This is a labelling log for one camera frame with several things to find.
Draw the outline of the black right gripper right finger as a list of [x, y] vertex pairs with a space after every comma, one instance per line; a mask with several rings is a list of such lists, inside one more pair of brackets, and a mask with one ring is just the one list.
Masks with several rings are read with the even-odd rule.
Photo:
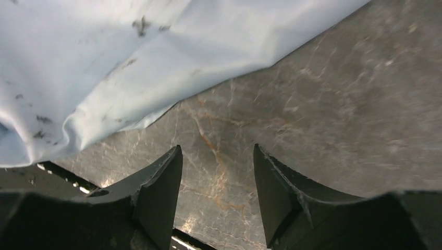
[[344, 203], [360, 197], [322, 185], [289, 168], [259, 144], [253, 149], [253, 169], [266, 246], [272, 248], [299, 215], [313, 226], [312, 202]]

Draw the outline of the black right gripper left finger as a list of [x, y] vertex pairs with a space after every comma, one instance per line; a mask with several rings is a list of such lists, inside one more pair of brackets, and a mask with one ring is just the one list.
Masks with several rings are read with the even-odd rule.
[[129, 199], [129, 223], [134, 228], [129, 249], [170, 248], [182, 166], [182, 150], [177, 145], [152, 164], [90, 194], [99, 201]]

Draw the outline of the light blue pillowcase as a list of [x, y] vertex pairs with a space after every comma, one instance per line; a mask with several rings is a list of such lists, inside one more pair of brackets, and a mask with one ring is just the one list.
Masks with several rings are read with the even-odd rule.
[[76, 154], [270, 67], [366, 1], [1, 1], [1, 167]]

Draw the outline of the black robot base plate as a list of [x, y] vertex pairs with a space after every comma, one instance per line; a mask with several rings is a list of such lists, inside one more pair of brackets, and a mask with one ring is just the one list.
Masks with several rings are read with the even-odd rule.
[[1, 168], [1, 190], [25, 189], [56, 197], [87, 196], [100, 187], [50, 162]]

